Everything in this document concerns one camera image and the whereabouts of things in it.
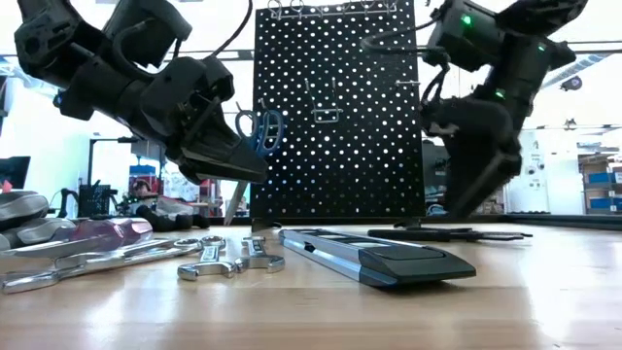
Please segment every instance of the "wooden tabletop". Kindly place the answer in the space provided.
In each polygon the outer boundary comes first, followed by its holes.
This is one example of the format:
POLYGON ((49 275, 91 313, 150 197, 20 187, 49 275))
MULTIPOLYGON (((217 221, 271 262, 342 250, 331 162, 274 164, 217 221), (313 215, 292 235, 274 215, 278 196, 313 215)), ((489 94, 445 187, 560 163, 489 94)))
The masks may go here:
MULTIPOLYGON (((622 233, 479 228, 535 237, 434 244, 477 277, 388 293, 284 250, 268 231, 268 253, 287 261, 275 274, 181 281, 176 267, 192 256, 1 296, 0 349, 622 349, 622 233)), ((232 261, 249 228, 172 236, 206 234, 228 238, 222 260, 232 261)))

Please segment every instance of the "wrench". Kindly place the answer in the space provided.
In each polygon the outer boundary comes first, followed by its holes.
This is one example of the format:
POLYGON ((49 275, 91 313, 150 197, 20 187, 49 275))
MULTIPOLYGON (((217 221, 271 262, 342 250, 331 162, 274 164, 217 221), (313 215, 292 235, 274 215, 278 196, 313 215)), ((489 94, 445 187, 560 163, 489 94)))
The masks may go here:
POLYGON ((177 275, 186 281, 196 281, 198 276, 220 274, 231 278, 235 274, 236 266, 231 262, 219 262, 221 250, 226 241, 219 236, 207 236, 200 240, 203 245, 199 262, 186 263, 177 267, 177 275))
POLYGON ((265 237, 261 236, 243 238, 242 245, 249 249, 249 256, 235 260, 238 272, 242 273, 249 268, 265 268, 268 273, 274 273, 285 268, 285 259, 266 254, 263 242, 265 237))

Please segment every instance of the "green led light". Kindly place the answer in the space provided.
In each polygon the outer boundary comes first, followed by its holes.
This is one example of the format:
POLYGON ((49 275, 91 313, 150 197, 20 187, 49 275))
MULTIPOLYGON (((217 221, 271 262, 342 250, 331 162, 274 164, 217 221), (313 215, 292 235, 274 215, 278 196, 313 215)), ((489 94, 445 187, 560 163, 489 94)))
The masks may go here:
POLYGON ((469 15, 463 15, 463 23, 466 25, 472 25, 473 24, 473 20, 469 15))

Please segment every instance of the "black pegboard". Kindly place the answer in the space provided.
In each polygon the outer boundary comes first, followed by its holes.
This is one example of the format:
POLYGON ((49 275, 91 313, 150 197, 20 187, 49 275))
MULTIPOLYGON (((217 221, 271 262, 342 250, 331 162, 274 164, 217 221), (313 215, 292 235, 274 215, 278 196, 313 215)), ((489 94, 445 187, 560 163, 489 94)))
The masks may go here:
MULTIPOLYGON (((252 185, 252 217, 424 216, 419 91, 395 85, 417 81, 417 57, 361 50, 365 36, 414 25, 413 4, 374 15, 276 19, 273 12, 257 11, 254 107, 261 110, 263 98, 283 112, 287 131, 281 152, 268 158, 270 180, 252 185), (318 108, 343 110, 338 122, 316 122, 305 78, 318 108)), ((416 45, 414 35, 407 41, 416 45)))

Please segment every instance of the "wooden table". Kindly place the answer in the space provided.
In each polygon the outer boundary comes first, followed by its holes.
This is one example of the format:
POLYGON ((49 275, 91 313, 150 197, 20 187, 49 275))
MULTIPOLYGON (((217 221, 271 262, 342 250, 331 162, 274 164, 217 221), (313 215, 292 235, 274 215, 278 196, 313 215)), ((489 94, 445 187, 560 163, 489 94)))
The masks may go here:
MULTIPOLYGON (((365 232, 365 227, 341 227, 365 232)), ((285 270, 180 281, 196 257, 0 297, 0 349, 620 350, 622 234, 551 227, 512 243, 438 244, 475 278, 381 292, 278 245, 285 270)), ((214 227, 241 253, 247 227, 214 227)), ((201 236, 190 231, 174 236, 201 236)))

